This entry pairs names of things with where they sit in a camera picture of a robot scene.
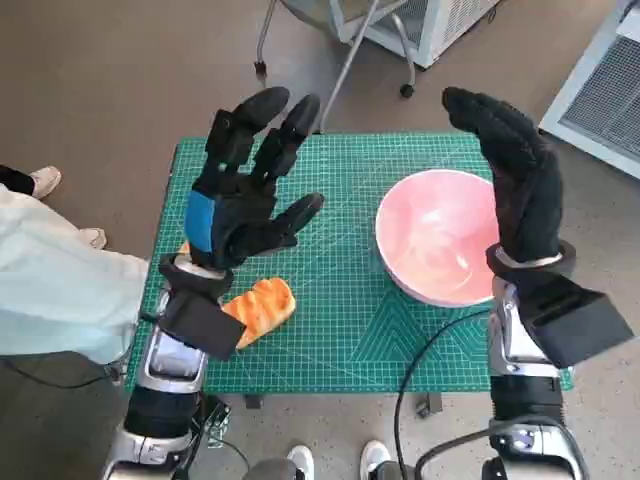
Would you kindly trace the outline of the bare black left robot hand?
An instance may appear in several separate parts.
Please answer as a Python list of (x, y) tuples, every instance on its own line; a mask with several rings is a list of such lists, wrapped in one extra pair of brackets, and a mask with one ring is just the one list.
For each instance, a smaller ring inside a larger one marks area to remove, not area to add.
[(232, 111), (216, 112), (205, 165), (187, 198), (184, 231), (195, 264), (229, 270), (249, 257), (293, 248), (298, 232), (322, 208), (324, 197), (314, 192), (273, 213), (277, 181), (294, 166), (320, 110), (316, 95), (304, 96), (256, 146), (256, 135), (284, 111), (289, 97), (288, 89), (269, 87)]

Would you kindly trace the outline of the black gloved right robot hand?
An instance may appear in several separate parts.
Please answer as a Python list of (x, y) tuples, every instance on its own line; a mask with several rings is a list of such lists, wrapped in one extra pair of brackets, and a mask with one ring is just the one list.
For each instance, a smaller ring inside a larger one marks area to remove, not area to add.
[(506, 101), (458, 87), (442, 92), (453, 127), (474, 135), (493, 175), (499, 245), (520, 264), (560, 254), (558, 159), (532, 120)]

